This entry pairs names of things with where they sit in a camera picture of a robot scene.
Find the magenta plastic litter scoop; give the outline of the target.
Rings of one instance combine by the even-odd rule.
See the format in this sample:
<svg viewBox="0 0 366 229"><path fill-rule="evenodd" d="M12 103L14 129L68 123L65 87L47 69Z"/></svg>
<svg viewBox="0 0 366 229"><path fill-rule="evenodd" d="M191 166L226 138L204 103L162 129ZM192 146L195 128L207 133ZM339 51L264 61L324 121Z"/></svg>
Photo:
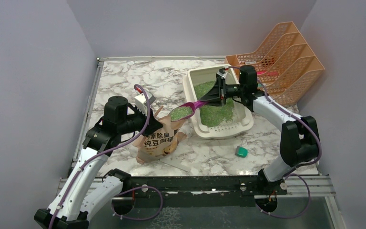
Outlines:
<svg viewBox="0 0 366 229"><path fill-rule="evenodd" d="M177 108L174 108L169 113L171 122L177 122L177 121L185 120L185 119L192 117L198 108L200 108L206 104L207 104L207 102L202 102L202 101L187 102Z"/></svg>

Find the orange cat litter bag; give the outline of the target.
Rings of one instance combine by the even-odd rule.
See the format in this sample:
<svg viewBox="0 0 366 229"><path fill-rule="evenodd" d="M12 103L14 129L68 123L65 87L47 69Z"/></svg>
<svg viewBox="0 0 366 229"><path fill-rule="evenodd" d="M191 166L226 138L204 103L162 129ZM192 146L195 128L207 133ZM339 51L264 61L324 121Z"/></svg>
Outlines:
<svg viewBox="0 0 366 229"><path fill-rule="evenodd" d="M139 164L150 163L173 153L178 144L186 138L186 134L180 131L186 120L172 122L169 115L158 118L157 115L162 109L163 106L154 113L154 117L163 127L149 136L139 136L132 143L138 149L136 161Z"/></svg>

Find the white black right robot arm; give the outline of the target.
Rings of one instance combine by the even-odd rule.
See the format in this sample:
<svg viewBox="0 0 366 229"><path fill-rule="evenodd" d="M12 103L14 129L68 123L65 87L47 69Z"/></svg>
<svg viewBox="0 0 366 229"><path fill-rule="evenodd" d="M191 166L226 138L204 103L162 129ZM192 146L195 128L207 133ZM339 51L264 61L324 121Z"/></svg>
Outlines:
<svg viewBox="0 0 366 229"><path fill-rule="evenodd" d="M238 67L238 84L226 82L228 69L226 66L218 70L214 85L199 101L208 106L224 106L227 99L239 98L244 107L264 117L280 131L279 157L257 175L256 189L268 194L278 181L296 169L319 161L322 147L317 122L311 116L300 116L278 104L268 95L254 66Z"/></svg>

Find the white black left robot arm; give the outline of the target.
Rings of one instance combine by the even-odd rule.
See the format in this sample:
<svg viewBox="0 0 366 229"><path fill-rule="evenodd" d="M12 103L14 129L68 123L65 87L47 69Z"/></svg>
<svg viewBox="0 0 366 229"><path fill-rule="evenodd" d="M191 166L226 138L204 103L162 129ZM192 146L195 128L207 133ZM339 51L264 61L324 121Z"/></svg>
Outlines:
<svg viewBox="0 0 366 229"><path fill-rule="evenodd" d="M135 105L122 96L108 99L103 116L86 133L65 185L47 208L38 209L34 215L43 229L86 229L111 197L130 192L130 182L115 175L106 178L93 192L88 191L114 150L162 128L153 116L150 96L141 93L134 100Z"/></svg>

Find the green cat litter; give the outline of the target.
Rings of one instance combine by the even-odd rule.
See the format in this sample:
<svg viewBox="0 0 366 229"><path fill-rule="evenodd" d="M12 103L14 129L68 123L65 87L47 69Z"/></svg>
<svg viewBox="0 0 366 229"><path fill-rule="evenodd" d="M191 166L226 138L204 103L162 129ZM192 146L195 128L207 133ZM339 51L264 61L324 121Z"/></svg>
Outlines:
<svg viewBox="0 0 366 229"><path fill-rule="evenodd" d="M215 81L208 81L194 86L196 97L204 96L213 86ZM234 121L234 101L227 99L225 106L208 106L200 108L201 123L207 127L222 126Z"/></svg>

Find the white plastic litter box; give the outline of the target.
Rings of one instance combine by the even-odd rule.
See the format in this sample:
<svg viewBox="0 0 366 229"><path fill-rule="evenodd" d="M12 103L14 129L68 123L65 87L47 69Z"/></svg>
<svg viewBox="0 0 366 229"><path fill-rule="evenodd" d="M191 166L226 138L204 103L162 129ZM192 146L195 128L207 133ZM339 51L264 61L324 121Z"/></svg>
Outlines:
<svg viewBox="0 0 366 229"><path fill-rule="evenodd" d="M215 82L216 74L221 68L228 64L219 64L209 67L188 70L187 75L183 77L183 92L187 102L196 102L198 100L194 87L209 81ZM222 121L221 124L214 127L208 127L201 121L201 110L197 109L190 118L194 132L203 139L224 139L236 136L240 133L250 130L254 124L252 113L243 105L234 102L233 120Z"/></svg>

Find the small green box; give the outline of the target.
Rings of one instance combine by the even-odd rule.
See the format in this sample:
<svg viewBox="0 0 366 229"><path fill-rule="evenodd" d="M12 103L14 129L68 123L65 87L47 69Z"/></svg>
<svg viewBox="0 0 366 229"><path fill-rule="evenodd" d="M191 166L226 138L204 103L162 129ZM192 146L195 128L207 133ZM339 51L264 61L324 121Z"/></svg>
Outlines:
<svg viewBox="0 0 366 229"><path fill-rule="evenodd" d="M235 155L238 157L245 158L245 157L247 157L247 154L248 154L248 150L244 147L238 146L235 149Z"/></svg>

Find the pink marker pen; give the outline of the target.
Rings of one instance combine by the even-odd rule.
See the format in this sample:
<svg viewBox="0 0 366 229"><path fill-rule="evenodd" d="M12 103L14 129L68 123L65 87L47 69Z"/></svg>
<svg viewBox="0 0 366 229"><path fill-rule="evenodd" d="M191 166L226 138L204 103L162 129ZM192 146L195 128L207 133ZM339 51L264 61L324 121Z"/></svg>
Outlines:
<svg viewBox="0 0 366 229"><path fill-rule="evenodd" d="M277 71L258 71L257 75L279 75L279 73Z"/></svg>

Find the orange mesh file organizer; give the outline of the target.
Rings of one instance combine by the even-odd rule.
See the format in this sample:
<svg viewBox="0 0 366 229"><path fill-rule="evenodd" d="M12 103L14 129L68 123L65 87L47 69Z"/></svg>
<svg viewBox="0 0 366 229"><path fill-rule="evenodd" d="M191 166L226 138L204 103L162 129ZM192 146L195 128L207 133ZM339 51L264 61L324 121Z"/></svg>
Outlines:
<svg viewBox="0 0 366 229"><path fill-rule="evenodd" d="M294 105L325 70L303 35L292 22L274 26L256 51L225 57L236 68L252 65L256 71L277 71L279 75L258 75L268 93L281 105Z"/></svg>

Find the black metal base rail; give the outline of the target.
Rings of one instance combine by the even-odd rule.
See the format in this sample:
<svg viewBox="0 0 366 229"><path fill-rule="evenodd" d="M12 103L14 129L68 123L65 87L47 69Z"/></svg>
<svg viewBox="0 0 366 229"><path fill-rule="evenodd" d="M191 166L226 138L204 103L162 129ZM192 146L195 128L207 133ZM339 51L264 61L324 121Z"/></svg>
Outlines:
<svg viewBox="0 0 366 229"><path fill-rule="evenodd" d="M259 176L239 175L239 176L157 176L144 177L132 176L121 178L122 192L143 185L151 186L161 192L206 192L212 191L239 191L240 187L245 187L245 192L249 195L285 195L287 191L280 185L282 180L273 183L262 181Z"/></svg>

